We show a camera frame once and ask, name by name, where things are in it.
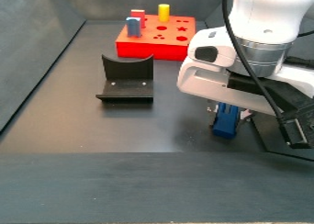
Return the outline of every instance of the yellow peg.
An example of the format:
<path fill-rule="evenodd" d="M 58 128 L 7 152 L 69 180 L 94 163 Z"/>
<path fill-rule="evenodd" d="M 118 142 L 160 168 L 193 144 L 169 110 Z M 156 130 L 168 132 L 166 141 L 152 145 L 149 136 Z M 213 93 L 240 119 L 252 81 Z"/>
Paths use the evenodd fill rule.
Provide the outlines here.
<path fill-rule="evenodd" d="M 160 4 L 157 7 L 157 16 L 160 22 L 169 21 L 169 13 L 171 13 L 171 6 L 165 4 Z"/>

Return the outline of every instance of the black bracket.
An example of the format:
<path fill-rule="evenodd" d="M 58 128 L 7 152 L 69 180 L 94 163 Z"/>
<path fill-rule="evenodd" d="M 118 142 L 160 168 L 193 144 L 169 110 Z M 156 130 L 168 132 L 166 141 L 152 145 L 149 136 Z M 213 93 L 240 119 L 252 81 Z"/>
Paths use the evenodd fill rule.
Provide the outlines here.
<path fill-rule="evenodd" d="M 105 73 L 102 102 L 153 102 L 153 55 L 134 62 L 120 62 L 101 55 Z"/>

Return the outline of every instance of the red block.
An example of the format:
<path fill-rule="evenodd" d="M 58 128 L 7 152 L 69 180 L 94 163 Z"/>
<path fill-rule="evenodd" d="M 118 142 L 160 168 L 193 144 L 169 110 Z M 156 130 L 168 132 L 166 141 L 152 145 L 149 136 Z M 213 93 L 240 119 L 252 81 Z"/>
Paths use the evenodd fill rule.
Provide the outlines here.
<path fill-rule="evenodd" d="M 195 35 L 195 18 L 171 16 L 169 22 L 158 22 L 157 16 L 145 15 L 145 28 L 138 38 L 126 37 L 126 26 L 114 41 L 118 57 L 183 61 L 187 46 Z"/>
<path fill-rule="evenodd" d="M 141 19 L 141 28 L 144 28 L 144 10 L 132 9 L 130 16 Z"/>

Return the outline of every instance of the blue object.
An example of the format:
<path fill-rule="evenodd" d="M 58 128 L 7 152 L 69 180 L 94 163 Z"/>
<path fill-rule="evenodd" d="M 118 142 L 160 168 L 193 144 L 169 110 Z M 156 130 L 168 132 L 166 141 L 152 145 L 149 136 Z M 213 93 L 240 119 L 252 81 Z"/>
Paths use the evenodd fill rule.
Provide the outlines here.
<path fill-rule="evenodd" d="M 227 105 L 225 103 L 217 104 L 216 118 L 212 127 L 212 132 L 216 136 L 224 139 L 232 139 L 235 137 L 237 113 L 237 106 Z"/>
<path fill-rule="evenodd" d="M 141 19 L 138 17 L 126 18 L 126 36 L 128 37 L 141 36 Z"/>

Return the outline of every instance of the black table surface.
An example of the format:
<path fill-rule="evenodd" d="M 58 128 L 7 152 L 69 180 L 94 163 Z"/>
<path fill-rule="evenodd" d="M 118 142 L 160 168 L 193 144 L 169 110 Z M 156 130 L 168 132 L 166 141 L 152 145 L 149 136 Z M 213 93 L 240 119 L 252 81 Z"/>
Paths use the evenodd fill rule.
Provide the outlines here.
<path fill-rule="evenodd" d="M 152 105 L 96 99 L 121 26 L 84 25 L 0 136 L 0 222 L 314 221 L 314 163 L 264 152 L 251 123 L 211 134 L 180 62 L 154 61 Z"/>

